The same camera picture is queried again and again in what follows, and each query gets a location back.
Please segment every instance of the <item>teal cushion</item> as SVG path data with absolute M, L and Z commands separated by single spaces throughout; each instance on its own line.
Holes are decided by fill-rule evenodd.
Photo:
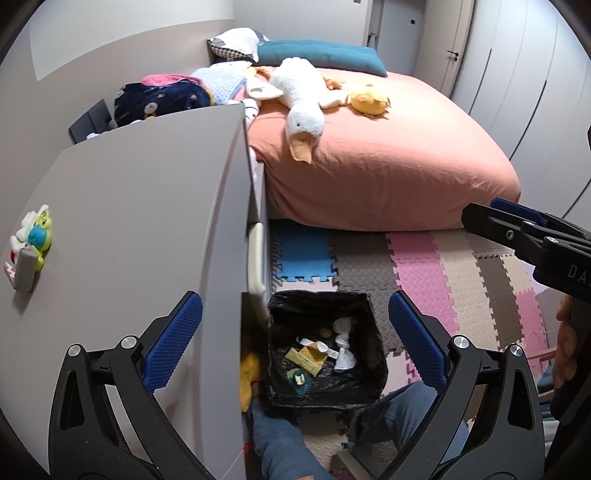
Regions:
M 278 67 L 290 57 L 308 60 L 314 67 L 350 70 L 387 77 L 384 64 L 370 47 L 322 40 L 267 41 L 258 47 L 259 65 Z

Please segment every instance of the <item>finger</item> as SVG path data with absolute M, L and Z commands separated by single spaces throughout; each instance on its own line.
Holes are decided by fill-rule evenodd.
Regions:
M 560 300 L 560 305 L 556 311 L 556 320 L 566 322 L 570 317 L 570 295 L 565 295 Z
M 574 355 L 577 349 L 577 332 L 568 322 L 562 322 L 558 327 L 557 343 L 567 357 Z
M 552 368 L 552 380 L 554 387 L 560 388 L 565 382 L 572 380 L 577 371 L 577 362 L 568 358 L 563 350 L 558 347 L 556 349 L 556 361 Z

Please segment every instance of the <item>person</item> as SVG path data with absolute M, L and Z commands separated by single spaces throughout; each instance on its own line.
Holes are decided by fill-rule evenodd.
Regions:
M 570 297 L 564 296 L 556 313 L 560 322 L 552 370 L 556 388 L 571 380 L 577 369 L 573 358 L 577 336 L 569 323 L 570 302 Z M 261 458 L 264 477 L 267 480 L 335 480 L 306 447 L 301 431 L 295 426 L 294 415 L 271 408 L 257 393 L 251 405 L 253 444 Z M 368 444 L 392 440 L 400 451 L 419 427 L 436 396 L 435 390 L 421 381 L 391 392 L 361 412 L 356 422 L 359 431 L 354 433 L 355 440 Z M 461 454 L 468 433 L 467 425 L 462 422 L 443 461 Z

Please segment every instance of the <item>blue jeans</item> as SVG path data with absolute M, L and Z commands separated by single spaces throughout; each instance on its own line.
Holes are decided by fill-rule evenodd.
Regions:
M 362 416 L 364 443 L 392 440 L 400 450 L 427 414 L 437 394 L 423 382 L 406 385 L 367 408 Z M 262 472 L 268 480 L 335 480 L 304 444 L 301 431 L 273 409 L 264 408 L 258 398 L 252 402 L 253 442 L 261 457 Z M 449 446 L 444 461 L 457 457 L 468 438 L 462 423 Z

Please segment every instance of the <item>orange bed cover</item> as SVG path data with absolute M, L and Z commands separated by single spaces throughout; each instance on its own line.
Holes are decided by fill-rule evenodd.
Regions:
M 275 208 L 306 225 L 356 231 L 456 228 L 470 202 L 517 201 L 519 181 L 493 139 L 451 100 L 413 77 L 319 69 L 343 88 L 374 84 L 392 106 L 368 118 L 341 106 L 312 165 L 294 161 L 285 141 L 287 109 L 263 102 L 249 143 L 267 172 Z

